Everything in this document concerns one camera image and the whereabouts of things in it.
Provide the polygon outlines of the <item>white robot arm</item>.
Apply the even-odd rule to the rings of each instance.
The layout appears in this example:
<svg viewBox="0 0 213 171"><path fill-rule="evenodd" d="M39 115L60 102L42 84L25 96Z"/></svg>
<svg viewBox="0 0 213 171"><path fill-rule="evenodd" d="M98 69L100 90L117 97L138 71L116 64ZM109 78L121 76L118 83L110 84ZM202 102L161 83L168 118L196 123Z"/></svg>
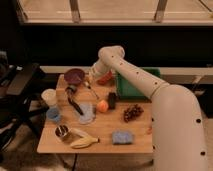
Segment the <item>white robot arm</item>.
<svg viewBox="0 0 213 171"><path fill-rule="evenodd" d="M105 46L90 69L96 79L113 69L151 100L155 171L208 171L202 112L189 89L170 84L124 60L121 46Z"/></svg>

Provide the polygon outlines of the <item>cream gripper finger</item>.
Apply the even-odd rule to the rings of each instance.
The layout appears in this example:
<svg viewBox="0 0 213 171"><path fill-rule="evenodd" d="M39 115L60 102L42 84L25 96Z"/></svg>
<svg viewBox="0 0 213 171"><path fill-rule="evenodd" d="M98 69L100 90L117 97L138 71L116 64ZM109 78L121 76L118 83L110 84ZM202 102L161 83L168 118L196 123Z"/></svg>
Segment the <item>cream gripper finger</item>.
<svg viewBox="0 0 213 171"><path fill-rule="evenodd" d="M92 83L94 82L94 78L93 78L93 76L92 76L91 74L88 74L88 76L87 76L87 81L88 81L90 84L92 84Z"/></svg>

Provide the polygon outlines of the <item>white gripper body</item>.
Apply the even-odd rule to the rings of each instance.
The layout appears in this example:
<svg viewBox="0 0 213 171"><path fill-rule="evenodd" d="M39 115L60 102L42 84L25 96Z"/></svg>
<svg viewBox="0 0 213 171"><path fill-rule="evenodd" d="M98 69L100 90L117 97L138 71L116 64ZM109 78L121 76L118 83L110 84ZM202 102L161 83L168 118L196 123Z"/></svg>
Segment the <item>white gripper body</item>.
<svg viewBox="0 0 213 171"><path fill-rule="evenodd" d="M90 77L93 79L107 79L112 76L111 68L98 60L90 68Z"/></svg>

